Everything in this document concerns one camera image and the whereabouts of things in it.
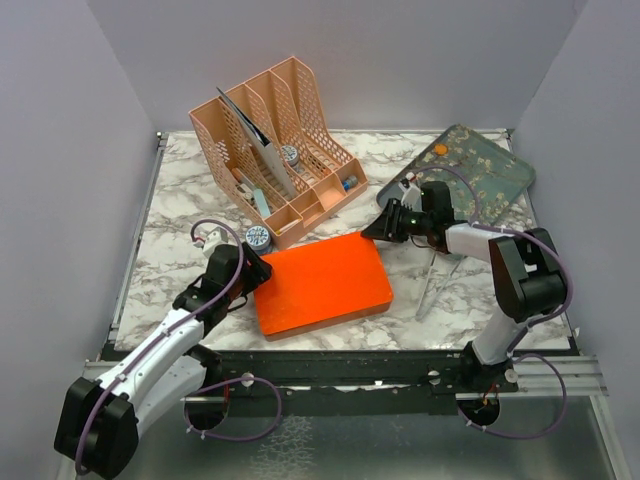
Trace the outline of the orange tin lid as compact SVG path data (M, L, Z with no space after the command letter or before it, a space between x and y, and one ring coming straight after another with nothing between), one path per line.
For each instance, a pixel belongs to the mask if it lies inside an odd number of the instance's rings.
M272 276L254 292L269 339L386 312L394 298L372 240L350 233L267 254Z

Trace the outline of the steel serving tongs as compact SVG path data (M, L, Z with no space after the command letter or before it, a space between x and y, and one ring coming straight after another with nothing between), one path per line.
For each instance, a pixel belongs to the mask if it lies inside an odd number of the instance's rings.
M434 253L432 255L415 311L415 318L417 320L427 315L463 259L464 257L461 255L445 255L441 253Z

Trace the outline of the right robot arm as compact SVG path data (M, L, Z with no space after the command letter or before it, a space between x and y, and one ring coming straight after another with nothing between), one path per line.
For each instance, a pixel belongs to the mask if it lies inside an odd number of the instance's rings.
M388 200L361 236L392 243L424 237L435 251L491 266L497 309L463 349L456 373L465 391L484 392L508 368L528 329L560 313L570 299L572 283L546 229L516 231L458 219L449 187L441 181L423 184L419 197L419 210Z

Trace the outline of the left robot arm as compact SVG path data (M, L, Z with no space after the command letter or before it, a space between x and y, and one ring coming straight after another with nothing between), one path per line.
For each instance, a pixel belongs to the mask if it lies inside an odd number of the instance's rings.
M119 363L90 380L80 377L66 392L54 449L84 473L118 476L142 435L188 394L214 392L222 378L218 354L202 340L234 301L272 276L272 267L247 243L220 244L206 270L177 295L158 327Z

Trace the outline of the orange cookie tin box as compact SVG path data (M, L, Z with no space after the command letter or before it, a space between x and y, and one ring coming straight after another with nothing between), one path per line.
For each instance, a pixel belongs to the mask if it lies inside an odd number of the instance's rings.
M293 336L316 332L341 325L350 325L362 319L383 314L389 310L391 301L379 305L370 306L353 312L331 314L321 318L292 317L290 319L278 319L270 321L259 321L261 333L269 341L286 339Z

